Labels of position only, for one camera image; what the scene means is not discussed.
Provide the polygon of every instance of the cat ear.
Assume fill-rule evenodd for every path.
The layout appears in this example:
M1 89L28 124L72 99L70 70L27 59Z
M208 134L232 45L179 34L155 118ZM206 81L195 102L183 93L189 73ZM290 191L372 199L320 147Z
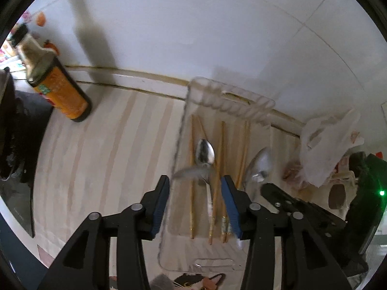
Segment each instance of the cat ear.
M221 283L223 279L226 277L225 274L217 274L210 278L211 281L213 281L216 285Z

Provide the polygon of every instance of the bottle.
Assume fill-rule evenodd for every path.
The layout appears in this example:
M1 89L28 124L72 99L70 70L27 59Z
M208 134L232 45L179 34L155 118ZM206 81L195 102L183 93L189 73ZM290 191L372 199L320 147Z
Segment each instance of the bottle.
M22 24L11 38L27 68L27 82L69 119L81 122L91 112L90 98L67 73L53 49L42 48Z

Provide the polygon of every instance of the screw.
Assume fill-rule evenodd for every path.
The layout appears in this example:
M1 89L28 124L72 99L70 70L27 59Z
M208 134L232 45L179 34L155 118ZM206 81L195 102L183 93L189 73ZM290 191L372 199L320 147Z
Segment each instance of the screw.
M302 213L300 213L299 211L295 211L293 213L293 218L297 219L297 220L301 220L302 218L304 218L304 215Z
M93 212L89 215L90 220L97 220L99 218L99 213Z
M260 209L261 209L261 205L258 204L258 203L251 203L251 204L249 205L249 208L250 208L251 210L260 210Z
M135 203L135 204L131 205L130 209L131 209L131 210L134 210L134 211L142 210L142 204L140 204L140 203Z

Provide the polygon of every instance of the bottle neck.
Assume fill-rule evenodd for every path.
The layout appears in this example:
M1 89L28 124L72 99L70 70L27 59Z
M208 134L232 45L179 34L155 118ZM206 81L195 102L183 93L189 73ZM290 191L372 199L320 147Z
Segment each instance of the bottle neck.
M24 36L16 45L16 49L21 60L26 65L27 74L38 64L46 52L30 34Z

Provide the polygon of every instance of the white wall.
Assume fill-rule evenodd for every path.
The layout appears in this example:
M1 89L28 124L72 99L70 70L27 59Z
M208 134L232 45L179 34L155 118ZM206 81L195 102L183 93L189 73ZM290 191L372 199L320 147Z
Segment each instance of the white wall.
M36 0L67 65L204 76L300 121L356 107L370 150L387 125L387 43L355 0Z

